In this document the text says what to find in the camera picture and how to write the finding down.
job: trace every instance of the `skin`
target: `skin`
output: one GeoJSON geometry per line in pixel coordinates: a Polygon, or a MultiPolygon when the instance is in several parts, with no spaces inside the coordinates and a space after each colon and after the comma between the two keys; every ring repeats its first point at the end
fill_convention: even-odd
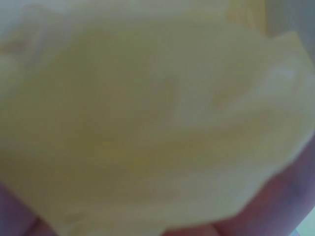
{"type": "MultiPolygon", "coordinates": [[[[315,138],[237,216],[163,236],[288,236],[315,206],[314,169],[315,138]]],[[[0,232],[6,236],[56,236],[1,185],[0,232]]]]}

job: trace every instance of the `crumpled plastic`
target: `crumpled plastic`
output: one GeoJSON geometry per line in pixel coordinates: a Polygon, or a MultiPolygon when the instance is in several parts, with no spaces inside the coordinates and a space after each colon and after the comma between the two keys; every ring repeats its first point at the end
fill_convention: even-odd
{"type": "Polygon", "coordinates": [[[313,64],[262,1],[170,3],[77,3],[44,27],[67,40],[2,43],[0,181],[60,236],[235,215],[314,133],[313,64]]]}

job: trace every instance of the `yellow plastic bag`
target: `yellow plastic bag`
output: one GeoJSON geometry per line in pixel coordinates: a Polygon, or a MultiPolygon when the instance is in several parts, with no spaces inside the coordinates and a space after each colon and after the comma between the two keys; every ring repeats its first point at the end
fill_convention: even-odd
{"type": "Polygon", "coordinates": [[[313,135],[314,68],[295,36],[226,17],[95,19],[0,75],[0,181],[60,236],[229,217],[313,135]]]}

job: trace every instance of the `pale yellow object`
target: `pale yellow object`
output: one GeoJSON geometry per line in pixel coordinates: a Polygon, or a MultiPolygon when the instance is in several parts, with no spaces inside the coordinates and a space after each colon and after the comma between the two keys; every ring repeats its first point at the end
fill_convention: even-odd
{"type": "Polygon", "coordinates": [[[295,36],[225,20],[90,23],[32,65],[7,66],[6,50],[0,61],[0,181],[60,236],[232,216],[314,132],[315,73],[295,36]]]}

